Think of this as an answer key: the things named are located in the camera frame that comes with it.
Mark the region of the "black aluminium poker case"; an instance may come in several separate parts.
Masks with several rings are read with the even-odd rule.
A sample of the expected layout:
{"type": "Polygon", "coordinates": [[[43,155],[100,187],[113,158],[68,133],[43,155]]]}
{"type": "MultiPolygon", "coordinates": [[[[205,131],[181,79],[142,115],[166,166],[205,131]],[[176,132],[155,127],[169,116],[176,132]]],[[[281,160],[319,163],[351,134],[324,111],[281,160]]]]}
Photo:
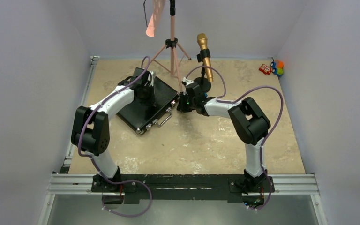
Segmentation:
{"type": "Polygon", "coordinates": [[[163,126],[172,116],[172,108],[179,100],[178,92],[162,81],[154,78],[152,100],[135,98],[122,108],[117,116],[138,135],[143,135],[153,125],[163,126]]]}

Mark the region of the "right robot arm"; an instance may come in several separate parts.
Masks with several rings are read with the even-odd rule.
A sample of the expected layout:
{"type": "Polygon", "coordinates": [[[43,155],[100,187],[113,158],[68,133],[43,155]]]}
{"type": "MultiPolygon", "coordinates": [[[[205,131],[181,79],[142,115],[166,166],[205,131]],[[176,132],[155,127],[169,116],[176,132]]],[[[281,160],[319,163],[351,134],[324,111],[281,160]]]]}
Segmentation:
{"type": "Polygon", "coordinates": [[[263,143],[271,127],[268,117],[251,97],[242,101],[221,101],[217,97],[208,97],[201,86],[184,78],[181,83],[185,90],[180,93],[177,111],[188,113],[196,111],[203,116],[218,116],[230,119],[239,139],[245,144],[246,164],[242,191],[267,191],[272,193],[273,183],[267,175],[264,164],[263,143]]]}

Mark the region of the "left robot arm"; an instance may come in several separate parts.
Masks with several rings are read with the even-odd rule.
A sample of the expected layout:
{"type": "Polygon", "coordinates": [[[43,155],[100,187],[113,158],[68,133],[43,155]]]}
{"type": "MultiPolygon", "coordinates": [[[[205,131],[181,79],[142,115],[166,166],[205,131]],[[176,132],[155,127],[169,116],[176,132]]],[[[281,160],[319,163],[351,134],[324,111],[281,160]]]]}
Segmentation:
{"type": "Polygon", "coordinates": [[[99,102],[76,109],[71,133],[71,143],[78,148],[81,157],[88,158],[97,170],[95,184],[110,192],[122,191],[125,182],[120,168],[112,159],[110,120],[125,106],[137,98],[149,98],[154,92],[154,75],[136,68],[132,76],[121,81],[115,89],[99,102]]]}

